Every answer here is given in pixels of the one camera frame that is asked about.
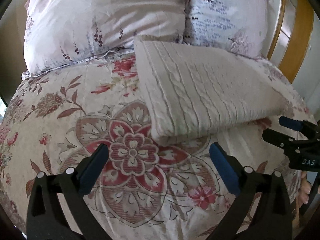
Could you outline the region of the person's right hand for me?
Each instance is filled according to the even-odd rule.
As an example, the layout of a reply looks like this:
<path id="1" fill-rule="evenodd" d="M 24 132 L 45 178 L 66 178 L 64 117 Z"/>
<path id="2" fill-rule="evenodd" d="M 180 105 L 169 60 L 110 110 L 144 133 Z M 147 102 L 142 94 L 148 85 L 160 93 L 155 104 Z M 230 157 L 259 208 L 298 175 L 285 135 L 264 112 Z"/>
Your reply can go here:
<path id="1" fill-rule="evenodd" d="M 300 189 L 298 191 L 298 196 L 297 196 L 298 207 L 301 207 L 303 204 L 308 203 L 310 192 L 311 192 L 311 184 L 307 180 L 307 172 L 303 171 L 301 174 Z"/>

